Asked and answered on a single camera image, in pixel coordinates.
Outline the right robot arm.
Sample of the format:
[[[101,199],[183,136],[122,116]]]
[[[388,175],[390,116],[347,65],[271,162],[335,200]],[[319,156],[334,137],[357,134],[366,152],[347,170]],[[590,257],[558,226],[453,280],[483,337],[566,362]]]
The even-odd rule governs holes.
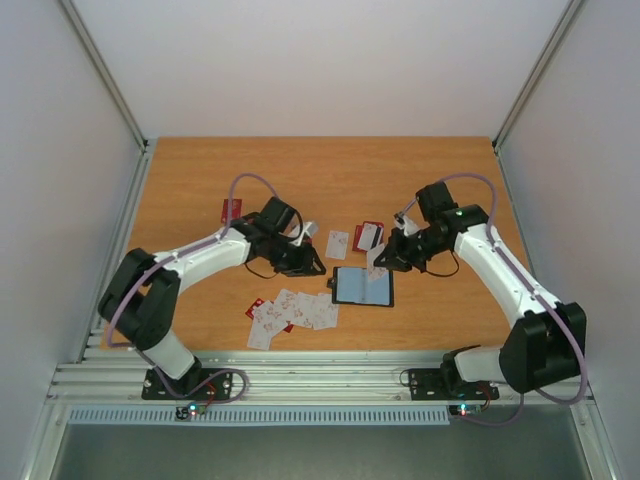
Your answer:
[[[413,199],[427,225],[418,228],[406,211],[374,266],[389,271],[426,272],[435,256],[450,252],[466,263],[500,306],[510,332],[500,347],[471,346],[444,355],[444,390],[463,396],[476,382],[505,383],[519,394],[577,377],[576,396],[588,386],[585,361],[586,313],[542,286],[509,250],[494,224],[493,209],[456,203],[444,180],[429,184]]]

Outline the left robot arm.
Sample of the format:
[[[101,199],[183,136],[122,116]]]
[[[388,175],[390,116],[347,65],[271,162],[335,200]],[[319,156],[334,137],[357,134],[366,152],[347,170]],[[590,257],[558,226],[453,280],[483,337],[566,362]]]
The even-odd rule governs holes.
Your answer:
[[[276,274],[311,277],[326,273],[311,239],[318,226],[276,196],[259,212],[229,221],[214,234],[173,251],[129,251],[97,307],[111,332],[118,331],[159,370],[179,398],[195,395],[203,368],[172,328],[179,296],[219,272],[256,258]]]

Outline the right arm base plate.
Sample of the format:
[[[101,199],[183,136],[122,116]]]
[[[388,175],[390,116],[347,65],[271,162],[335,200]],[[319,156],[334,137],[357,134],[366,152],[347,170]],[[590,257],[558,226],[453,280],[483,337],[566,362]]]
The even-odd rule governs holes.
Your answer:
[[[493,401],[500,396],[498,388],[487,381],[465,382],[456,376],[447,376],[440,368],[412,368],[404,373],[414,401]]]

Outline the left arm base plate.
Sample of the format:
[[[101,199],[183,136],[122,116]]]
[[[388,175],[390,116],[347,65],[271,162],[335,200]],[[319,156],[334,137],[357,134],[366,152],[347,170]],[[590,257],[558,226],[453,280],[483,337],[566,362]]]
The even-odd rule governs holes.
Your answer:
[[[149,369],[141,398],[152,401],[224,401],[231,398],[233,373],[228,369],[196,368],[179,380],[160,369]]]

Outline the black leather card holder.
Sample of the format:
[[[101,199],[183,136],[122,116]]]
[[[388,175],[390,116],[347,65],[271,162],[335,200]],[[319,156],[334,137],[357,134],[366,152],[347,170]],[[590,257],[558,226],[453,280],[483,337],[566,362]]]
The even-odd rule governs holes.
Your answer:
[[[370,280],[365,268],[335,267],[327,280],[334,304],[392,308],[394,278],[388,270],[381,278]]]

